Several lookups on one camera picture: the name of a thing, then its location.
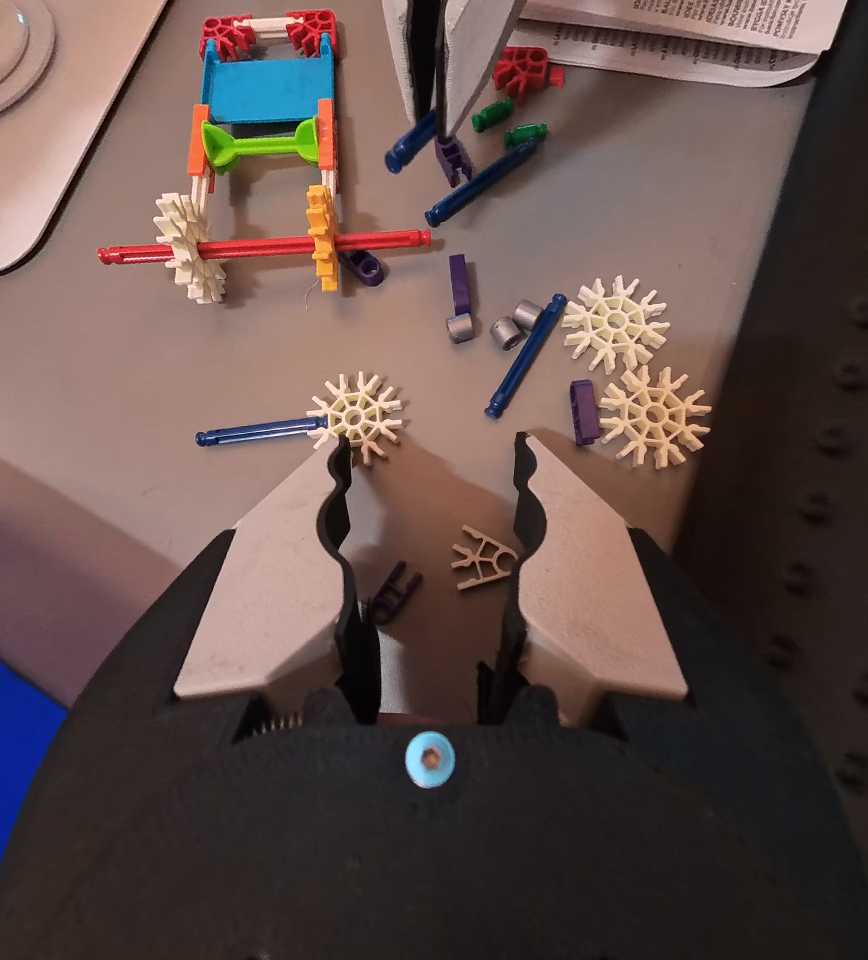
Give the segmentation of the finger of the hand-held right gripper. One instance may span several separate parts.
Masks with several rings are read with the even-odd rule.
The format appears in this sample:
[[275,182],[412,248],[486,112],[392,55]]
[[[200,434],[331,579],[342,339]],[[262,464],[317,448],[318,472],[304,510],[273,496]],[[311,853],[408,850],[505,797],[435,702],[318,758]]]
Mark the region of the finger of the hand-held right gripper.
[[443,3],[438,34],[438,137],[457,133],[520,15],[520,1]]
[[432,108],[438,64],[438,1],[383,1],[392,60],[412,126]]

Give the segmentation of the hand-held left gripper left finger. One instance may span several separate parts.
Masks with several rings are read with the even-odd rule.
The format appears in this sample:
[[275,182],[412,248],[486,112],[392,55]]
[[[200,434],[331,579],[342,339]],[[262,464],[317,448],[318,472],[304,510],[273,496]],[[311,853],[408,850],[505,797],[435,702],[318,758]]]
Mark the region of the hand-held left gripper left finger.
[[346,438],[332,438],[235,525],[176,677],[179,699],[260,694],[275,714],[337,686],[362,724],[380,712],[380,642],[340,546],[350,530]]

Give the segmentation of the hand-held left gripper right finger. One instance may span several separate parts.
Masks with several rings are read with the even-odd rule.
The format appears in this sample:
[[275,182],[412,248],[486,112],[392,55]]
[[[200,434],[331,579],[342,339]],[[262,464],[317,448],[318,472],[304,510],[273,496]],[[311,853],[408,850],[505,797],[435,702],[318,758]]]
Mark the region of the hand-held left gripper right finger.
[[625,520],[538,438],[514,441],[510,577],[495,666],[478,681],[478,720],[499,724],[525,684],[547,687],[565,724],[587,724],[604,694],[688,695]]

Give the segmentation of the grey fan connector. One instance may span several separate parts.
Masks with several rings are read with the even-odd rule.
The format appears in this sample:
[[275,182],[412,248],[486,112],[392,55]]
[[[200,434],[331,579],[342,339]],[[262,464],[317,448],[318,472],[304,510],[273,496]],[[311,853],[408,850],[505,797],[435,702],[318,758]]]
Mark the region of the grey fan connector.
[[452,560],[451,568],[473,573],[467,579],[456,583],[456,589],[459,592],[485,586],[511,576],[519,559],[516,551],[469,525],[464,525],[462,532],[471,543],[452,545],[457,558]]

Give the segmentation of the colourful toy construction model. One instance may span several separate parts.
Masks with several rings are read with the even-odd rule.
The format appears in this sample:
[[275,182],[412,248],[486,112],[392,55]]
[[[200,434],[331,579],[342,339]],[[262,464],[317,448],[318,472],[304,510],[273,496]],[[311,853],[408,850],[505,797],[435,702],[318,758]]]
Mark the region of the colourful toy construction model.
[[209,198],[218,176],[250,158],[299,158],[319,182],[307,189],[307,237],[323,292],[339,277],[335,210],[334,115],[336,18],[328,8],[282,17],[206,19],[201,27],[200,101],[194,106],[186,195],[165,193],[153,219],[166,266],[189,300],[221,301],[226,274],[199,245],[211,240]]

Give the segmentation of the instruction leaflet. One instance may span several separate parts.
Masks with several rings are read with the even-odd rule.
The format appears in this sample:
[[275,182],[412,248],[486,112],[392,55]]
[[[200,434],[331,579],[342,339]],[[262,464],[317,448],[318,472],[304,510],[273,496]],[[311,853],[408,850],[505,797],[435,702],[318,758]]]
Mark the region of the instruction leaflet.
[[740,88],[809,71],[831,48],[845,1],[528,2],[509,46],[554,64]]

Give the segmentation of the white snowflake connector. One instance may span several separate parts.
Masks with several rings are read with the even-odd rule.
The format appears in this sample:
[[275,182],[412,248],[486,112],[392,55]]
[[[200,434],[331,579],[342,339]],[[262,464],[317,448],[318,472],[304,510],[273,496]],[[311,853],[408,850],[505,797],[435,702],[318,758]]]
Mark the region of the white snowflake connector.
[[653,320],[667,305],[654,302],[656,291],[635,301],[639,283],[635,279],[625,285],[619,275],[610,292],[601,279],[596,279],[593,287],[580,288],[577,298],[567,303],[561,316],[561,326],[572,330],[563,341],[566,347],[573,348],[572,359],[592,351],[588,369],[594,371],[602,365],[608,375],[615,371],[619,360],[626,370],[651,361],[653,352],[667,342],[665,331],[669,322]]
[[685,462],[686,451],[703,448],[702,437],[710,427],[698,421],[712,408],[701,402],[704,390],[679,395],[688,380],[685,374],[674,378],[667,366],[652,380],[649,367],[642,365],[625,371],[621,380],[622,388],[608,384],[597,402],[601,443],[626,440],[615,454],[617,460],[630,457],[632,465],[640,467],[651,454],[659,471]]
[[363,371],[358,372],[353,385],[341,373],[336,381],[326,381],[324,387],[327,398],[313,396],[315,408],[307,411],[308,418],[315,422],[307,431],[315,449],[328,440],[344,437],[352,450],[360,452],[364,466],[386,458],[381,441],[398,444],[397,432],[404,427],[404,422],[395,417],[403,408],[395,397],[395,388],[383,387],[379,375],[367,378]]

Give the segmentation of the long red toy rod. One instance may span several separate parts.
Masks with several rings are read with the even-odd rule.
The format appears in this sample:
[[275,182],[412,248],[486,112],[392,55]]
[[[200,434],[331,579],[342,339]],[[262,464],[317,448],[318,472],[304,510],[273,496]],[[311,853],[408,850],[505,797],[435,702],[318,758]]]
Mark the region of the long red toy rod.
[[[408,229],[376,233],[336,234],[334,249],[339,253],[384,251],[430,246],[430,229]],[[284,238],[231,239],[200,243],[198,253],[203,260],[263,258],[312,255],[315,239],[309,235]],[[167,262],[175,257],[170,245],[100,247],[97,257],[104,265],[134,265]]]

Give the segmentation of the red fan connector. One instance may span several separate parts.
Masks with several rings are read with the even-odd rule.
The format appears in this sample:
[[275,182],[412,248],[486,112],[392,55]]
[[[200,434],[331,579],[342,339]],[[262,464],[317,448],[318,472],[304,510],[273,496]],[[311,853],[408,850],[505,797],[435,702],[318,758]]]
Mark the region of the red fan connector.
[[531,92],[545,87],[562,89],[565,68],[550,66],[548,52],[543,47],[507,46],[503,49],[491,72],[494,88],[521,105]]

